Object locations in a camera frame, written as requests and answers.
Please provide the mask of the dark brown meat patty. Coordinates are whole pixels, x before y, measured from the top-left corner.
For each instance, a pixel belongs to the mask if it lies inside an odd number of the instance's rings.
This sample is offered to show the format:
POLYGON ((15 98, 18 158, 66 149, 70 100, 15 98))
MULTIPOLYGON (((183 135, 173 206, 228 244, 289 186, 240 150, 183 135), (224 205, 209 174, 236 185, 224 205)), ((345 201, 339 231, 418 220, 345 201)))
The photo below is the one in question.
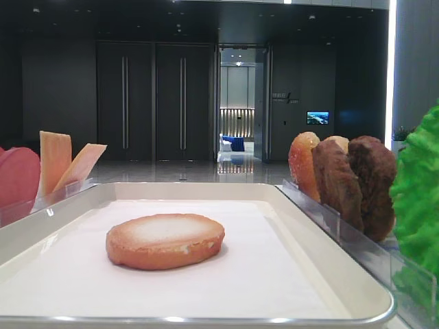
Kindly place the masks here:
POLYGON ((378 138, 360 136, 348 143, 348 159, 362 193, 364 234, 375 242, 382 241, 395 223, 390 197, 396 177, 395 155, 378 138))

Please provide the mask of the orange bread slice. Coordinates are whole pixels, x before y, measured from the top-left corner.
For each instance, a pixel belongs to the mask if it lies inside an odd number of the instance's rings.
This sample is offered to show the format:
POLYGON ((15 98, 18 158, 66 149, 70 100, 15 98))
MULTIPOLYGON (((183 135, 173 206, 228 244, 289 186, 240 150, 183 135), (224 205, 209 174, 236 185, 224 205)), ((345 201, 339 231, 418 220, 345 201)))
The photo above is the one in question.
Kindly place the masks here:
POLYGON ((348 144, 349 140, 343 136, 329 136, 326 138, 326 141, 334 141, 337 145, 343 150, 345 154, 348 153, 348 144))
POLYGON ((313 156, 311 150, 320 142, 314 132, 303 132, 295 137, 288 153, 289 169, 299 189, 320 202, 313 170, 313 156))

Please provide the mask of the lighter brown meat patty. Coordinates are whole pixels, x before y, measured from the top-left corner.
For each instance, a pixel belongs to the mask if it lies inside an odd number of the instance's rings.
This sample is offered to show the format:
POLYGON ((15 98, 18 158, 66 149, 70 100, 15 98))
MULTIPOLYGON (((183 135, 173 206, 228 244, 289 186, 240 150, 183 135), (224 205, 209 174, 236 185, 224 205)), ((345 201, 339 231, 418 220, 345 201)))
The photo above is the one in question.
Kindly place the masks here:
POLYGON ((312 150, 313 170, 320 202, 338 211, 342 220, 364 231, 362 193, 346 152, 335 140, 324 140, 312 150))

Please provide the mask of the front orange bread slice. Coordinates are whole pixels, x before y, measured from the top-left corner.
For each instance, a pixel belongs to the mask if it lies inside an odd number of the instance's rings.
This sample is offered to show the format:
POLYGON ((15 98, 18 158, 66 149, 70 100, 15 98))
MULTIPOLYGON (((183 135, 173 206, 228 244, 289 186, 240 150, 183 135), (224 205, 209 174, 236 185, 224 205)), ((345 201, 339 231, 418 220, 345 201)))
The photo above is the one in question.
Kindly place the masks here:
POLYGON ((313 170, 313 156, 311 150, 320 142, 314 132, 303 132, 295 137, 288 153, 289 169, 299 189, 320 202, 313 170))

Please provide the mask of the potted plants in planter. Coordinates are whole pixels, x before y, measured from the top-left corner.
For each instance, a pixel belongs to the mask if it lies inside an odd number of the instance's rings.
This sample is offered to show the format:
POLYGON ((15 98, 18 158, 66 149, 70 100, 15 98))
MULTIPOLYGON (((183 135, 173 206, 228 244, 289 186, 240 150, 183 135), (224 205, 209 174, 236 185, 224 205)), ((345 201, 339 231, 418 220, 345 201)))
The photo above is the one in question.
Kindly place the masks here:
POLYGON ((396 128, 392 135, 392 152, 397 157, 399 152, 405 147, 405 140, 412 132, 411 129, 406 129, 403 126, 396 128))

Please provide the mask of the wall screen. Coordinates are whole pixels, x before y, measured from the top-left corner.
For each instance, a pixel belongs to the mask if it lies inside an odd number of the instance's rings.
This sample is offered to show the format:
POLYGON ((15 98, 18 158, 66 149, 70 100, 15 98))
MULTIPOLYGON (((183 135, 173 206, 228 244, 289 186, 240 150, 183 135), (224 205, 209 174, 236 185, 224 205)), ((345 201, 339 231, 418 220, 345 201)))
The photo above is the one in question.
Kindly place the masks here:
POLYGON ((307 125, 328 125, 329 112, 307 111, 307 125))

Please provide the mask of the blue sofa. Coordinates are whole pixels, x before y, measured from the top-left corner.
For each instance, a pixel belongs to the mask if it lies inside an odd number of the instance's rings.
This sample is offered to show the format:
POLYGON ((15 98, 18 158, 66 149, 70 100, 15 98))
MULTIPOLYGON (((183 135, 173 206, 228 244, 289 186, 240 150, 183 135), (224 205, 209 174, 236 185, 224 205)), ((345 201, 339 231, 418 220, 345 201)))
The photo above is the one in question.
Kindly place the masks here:
POLYGON ((230 147, 233 151, 245 151, 244 138, 243 137, 233 137, 223 135, 223 140, 230 142, 230 147))

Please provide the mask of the clear acrylic rack right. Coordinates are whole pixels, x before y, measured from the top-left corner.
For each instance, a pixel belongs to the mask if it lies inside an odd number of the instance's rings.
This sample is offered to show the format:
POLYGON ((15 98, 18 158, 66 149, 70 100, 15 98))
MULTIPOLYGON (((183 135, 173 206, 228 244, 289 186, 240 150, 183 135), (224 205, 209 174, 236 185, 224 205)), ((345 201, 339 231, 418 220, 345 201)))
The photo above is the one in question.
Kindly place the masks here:
POLYGON ((438 327, 438 279, 399 251, 394 235, 375 243, 340 219, 327 205, 308 197, 288 180, 282 192, 397 299, 397 314, 410 328, 438 327))

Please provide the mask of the white rectangular tray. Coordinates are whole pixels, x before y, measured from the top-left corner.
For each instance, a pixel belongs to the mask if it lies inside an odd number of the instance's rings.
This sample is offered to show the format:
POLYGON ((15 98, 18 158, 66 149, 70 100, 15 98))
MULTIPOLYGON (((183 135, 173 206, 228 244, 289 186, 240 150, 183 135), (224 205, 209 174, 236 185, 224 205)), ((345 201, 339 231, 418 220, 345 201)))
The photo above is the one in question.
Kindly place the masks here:
POLYGON ((107 183, 1 229, 2 328, 385 328, 391 292, 279 188, 107 183), (221 223, 196 265, 113 265, 106 233, 156 213, 221 223))

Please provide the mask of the clear acrylic rack left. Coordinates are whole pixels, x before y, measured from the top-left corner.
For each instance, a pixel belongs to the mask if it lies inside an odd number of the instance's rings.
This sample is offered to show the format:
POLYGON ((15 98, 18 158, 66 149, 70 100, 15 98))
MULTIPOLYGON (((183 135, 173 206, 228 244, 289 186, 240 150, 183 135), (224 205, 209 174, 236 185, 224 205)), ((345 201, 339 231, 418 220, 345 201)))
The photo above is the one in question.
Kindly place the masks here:
POLYGON ((88 178, 83 182, 74 182, 65 187, 45 196, 37 196, 34 199, 15 203, 1 208, 1 227, 14 223, 36 211, 51 207, 68 197, 72 197, 95 186, 97 183, 93 178, 88 178))

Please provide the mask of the upright orange cheese slice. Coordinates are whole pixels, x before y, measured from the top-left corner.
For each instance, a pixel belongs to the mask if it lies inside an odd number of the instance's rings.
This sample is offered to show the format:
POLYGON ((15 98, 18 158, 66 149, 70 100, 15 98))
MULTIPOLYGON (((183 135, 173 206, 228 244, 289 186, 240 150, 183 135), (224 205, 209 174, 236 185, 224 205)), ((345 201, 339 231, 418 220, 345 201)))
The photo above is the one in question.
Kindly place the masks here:
POLYGON ((38 197, 55 191, 64 172, 72 161, 71 136, 40 131, 40 183, 38 197))

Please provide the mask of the leaning orange cheese slice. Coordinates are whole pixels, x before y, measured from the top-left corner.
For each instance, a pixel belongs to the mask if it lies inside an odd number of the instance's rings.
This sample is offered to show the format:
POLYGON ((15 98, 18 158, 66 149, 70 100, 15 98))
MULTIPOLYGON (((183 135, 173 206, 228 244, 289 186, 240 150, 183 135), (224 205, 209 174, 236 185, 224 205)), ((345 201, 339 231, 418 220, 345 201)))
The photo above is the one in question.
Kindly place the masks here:
POLYGON ((63 173, 54 191, 74 182, 84 181, 106 148, 107 145, 87 143, 63 173))

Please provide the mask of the green lettuce leaf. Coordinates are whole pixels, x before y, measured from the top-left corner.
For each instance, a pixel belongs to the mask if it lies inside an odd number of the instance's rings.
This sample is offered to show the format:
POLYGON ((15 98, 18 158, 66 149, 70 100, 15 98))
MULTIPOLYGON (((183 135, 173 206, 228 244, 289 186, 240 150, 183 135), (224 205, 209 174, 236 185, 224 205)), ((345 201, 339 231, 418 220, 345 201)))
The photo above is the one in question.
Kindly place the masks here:
POLYGON ((437 276, 438 106, 406 138, 390 195, 400 251, 437 276))

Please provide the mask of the round bread slice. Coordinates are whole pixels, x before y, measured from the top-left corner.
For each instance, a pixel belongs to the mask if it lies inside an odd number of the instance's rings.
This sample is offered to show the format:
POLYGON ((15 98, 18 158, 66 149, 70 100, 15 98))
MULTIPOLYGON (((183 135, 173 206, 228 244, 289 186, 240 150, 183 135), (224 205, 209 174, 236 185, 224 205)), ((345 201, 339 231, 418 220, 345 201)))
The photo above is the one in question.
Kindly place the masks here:
POLYGON ((224 226, 192 213, 155 214, 123 222, 106 234, 106 252, 115 265, 166 270, 217 255, 224 226))

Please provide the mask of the red tomato slice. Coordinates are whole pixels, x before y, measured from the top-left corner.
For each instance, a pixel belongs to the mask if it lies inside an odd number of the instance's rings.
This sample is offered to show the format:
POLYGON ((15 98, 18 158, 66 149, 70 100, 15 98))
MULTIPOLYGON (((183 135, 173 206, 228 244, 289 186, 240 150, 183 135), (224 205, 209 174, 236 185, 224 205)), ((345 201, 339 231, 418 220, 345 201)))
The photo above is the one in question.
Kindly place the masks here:
POLYGON ((34 199, 40 181, 40 158, 31 149, 13 147, 1 153, 1 207, 34 199))

